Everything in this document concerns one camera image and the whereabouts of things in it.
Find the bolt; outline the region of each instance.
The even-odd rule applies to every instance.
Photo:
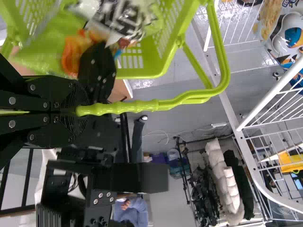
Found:
[[[54,118],[53,118],[53,122],[54,123],[57,123],[59,121],[59,117],[58,116],[55,116]]]
[[[35,135],[34,135],[34,134],[31,134],[31,135],[29,136],[29,139],[30,139],[30,140],[34,140],[34,139],[35,139]]]
[[[16,104],[16,98],[15,97],[10,97],[9,98],[9,104],[11,104],[11,105]]]
[[[30,89],[31,89],[32,91],[35,91],[35,90],[36,90],[36,86],[35,86],[34,84],[32,84],[32,85],[30,86]]]
[[[16,126],[16,122],[14,120],[9,121],[9,127],[12,129]]]
[[[58,102],[55,102],[55,103],[53,104],[53,106],[57,109],[57,108],[59,108],[59,103],[58,103]]]

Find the person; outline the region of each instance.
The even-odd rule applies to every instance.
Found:
[[[141,197],[116,201],[113,219],[125,224],[126,227],[147,227],[148,210],[146,201]]]
[[[148,117],[142,115],[134,121],[134,131],[131,147],[131,163],[140,163],[143,159],[142,154],[142,131]],[[119,149],[115,156],[115,163],[123,163],[125,153]],[[125,227],[147,227],[148,210],[146,201],[141,198],[124,198],[115,202],[113,220],[122,223]]]

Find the plastic bag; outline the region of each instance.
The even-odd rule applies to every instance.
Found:
[[[58,10],[41,34],[12,60],[42,75],[77,79],[80,58],[87,49],[106,42],[106,48],[116,58],[122,49],[160,31],[163,26],[160,15],[153,1],[80,0]],[[135,24],[126,23],[128,19]]]
[[[265,1],[253,28],[266,50],[287,71],[303,54],[303,0]],[[290,84],[302,76],[303,69]],[[303,87],[302,81],[295,86],[299,87]]]

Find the white fabric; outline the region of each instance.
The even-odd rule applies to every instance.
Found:
[[[231,186],[237,185],[237,183],[236,183],[236,179],[235,179],[235,177],[234,177],[234,176],[227,177],[227,178],[226,178],[226,183],[227,183],[227,186],[228,186],[228,187],[231,187]]]
[[[213,173],[217,179],[225,177],[224,171],[223,171],[224,168],[227,167],[225,162],[218,162],[215,166],[211,165],[211,167],[212,167]]]
[[[217,180],[217,182],[218,182],[217,187],[219,187],[220,192],[222,194],[227,194],[228,190],[227,190],[226,178],[221,177],[220,179]]]
[[[218,139],[206,144],[209,164],[213,169],[216,187],[226,211],[226,217],[230,225],[238,225],[244,218],[244,205],[239,195],[238,186],[231,167],[227,167],[224,161]]]

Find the white wire shelf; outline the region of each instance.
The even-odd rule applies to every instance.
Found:
[[[239,5],[236,0],[229,2],[215,0],[216,4],[218,4],[216,13],[231,72],[235,73],[277,65],[276,61],[265,50],[252,31],[262,4],[244,7]],[[204,52],[214,54],[214,43],[205,7],[201,6],[196,12],[194,21],[197,23],[204,41]]]
[[[298,121],[303,117],[303,87],[299,86],[303,77],[292,86],[289,84],[302,69],[302,65],[303,57],[300,57],[239,124],[237,131],[290,120]],[[264,109],[264,113],[254,119]]]
[[[303,127],[283,130],[277,123],[275,132],[267,133],[263,127],[255,136],[243,131],[266,187],[280,197],[303,204],[303,180],[297,174],[285,172],[287,166],[303,165]],[[289,157],[287,162],[282,154]],[[270,202],[258,190],[257,194],[271,220],[303,221],[302,214]]]

